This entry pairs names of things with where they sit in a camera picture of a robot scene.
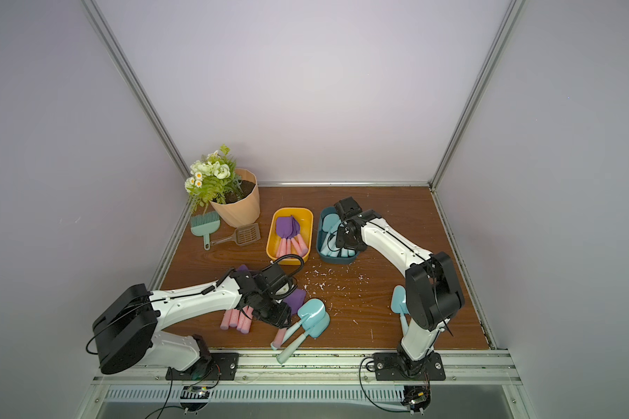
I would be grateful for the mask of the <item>teal round shovel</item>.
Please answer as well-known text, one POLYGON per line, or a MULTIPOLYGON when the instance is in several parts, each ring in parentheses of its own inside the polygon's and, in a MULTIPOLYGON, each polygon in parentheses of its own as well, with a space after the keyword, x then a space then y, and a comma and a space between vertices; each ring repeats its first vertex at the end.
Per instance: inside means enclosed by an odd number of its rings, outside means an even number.
POLYGON ((324 235, 323 245, 321 246, 322 248, 326 248, 328 246, 328 242, 330 242, 331 233, 337 231, 337 227, 339 223, 340 223, 340 218, 337 215, 337 213, 330 213, 327 216, 325 216, 325 218, 323 218, 323 232, 325 233, 325 235, 324 235))

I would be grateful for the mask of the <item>purple square shovel pink handle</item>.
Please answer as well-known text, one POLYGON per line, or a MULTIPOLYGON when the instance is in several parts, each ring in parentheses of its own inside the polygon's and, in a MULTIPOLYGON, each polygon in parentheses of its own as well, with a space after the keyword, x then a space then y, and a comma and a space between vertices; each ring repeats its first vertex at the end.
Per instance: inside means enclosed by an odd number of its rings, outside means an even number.
POLYGON ((306 244, 306 242, 304 241, 304 239, 302 238, 301 234, 298 234, 296 237, 296 242, 298 243, 298 245, 300 246, 301 250, 300 250, 300 255, 302 257, 306 256, 309 252, 309 248, 306 244))

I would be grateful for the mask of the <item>purple pointed shovel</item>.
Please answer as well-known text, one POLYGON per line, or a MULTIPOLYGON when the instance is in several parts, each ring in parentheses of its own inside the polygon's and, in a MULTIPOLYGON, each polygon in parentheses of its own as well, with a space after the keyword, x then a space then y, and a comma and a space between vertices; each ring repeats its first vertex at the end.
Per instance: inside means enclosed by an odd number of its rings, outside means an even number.
POLYGON ((301 247, 298 244, 297 240, 294 237, 291 237, 291 239, 289 239, 289 242, 291 244, 292 253, 300 256, 301 247))

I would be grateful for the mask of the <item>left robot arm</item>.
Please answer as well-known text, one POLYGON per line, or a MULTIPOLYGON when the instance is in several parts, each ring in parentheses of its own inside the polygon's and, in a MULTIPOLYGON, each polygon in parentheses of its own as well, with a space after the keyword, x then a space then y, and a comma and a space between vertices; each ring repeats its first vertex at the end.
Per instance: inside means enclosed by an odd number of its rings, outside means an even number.
POLYGON ((292 311, 286 299, 297 288, 293 274, 271 264, 259 271, 230 269, 224 277, 198 286, 150 291, 129 287, 93 323, 92 353, 103 375, 136 365, 166 367, 174 378, 201 380, 213 359, 199 335, 168 332, 170 326, 202 315, 242 310, 246 315, 288 328, 292 311))

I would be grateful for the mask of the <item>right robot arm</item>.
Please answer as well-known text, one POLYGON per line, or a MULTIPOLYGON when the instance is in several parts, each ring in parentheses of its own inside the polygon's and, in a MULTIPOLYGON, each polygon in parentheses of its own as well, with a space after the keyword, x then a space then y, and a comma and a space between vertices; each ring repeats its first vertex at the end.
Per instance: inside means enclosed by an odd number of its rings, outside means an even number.
POLYGON ((447 253, 433 253, 417 246, 373 209, 361 209, 353 197, 342 199, 334 208, 341 220, 337 246, 357 252, 371 247, 405 278, 411 321, 398 346, 397 367, 404 377, 416 378, 426 371, 438 337, 465 305, 454 262, 447 253))

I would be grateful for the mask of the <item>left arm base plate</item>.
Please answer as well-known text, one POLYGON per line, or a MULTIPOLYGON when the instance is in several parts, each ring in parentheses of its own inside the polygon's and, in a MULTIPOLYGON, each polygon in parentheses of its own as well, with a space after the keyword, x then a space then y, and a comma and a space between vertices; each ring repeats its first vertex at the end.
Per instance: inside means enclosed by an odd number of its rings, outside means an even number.
POLYGON ((184 371, 169 368, 168 381, 233 381, 239 364, 239 353, 221 352, 203 355, 184 371))

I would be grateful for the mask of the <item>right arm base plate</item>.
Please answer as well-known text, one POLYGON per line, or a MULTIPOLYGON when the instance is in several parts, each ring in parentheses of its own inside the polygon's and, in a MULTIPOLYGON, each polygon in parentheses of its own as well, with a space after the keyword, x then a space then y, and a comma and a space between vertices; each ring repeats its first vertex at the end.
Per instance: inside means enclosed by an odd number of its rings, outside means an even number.
POLYGON ((373 354, 375 375, 378 381, 429 381, 443 382, 446 379, 440 354, 431 352, 425 358, 414 361, 406 354, 373 354))

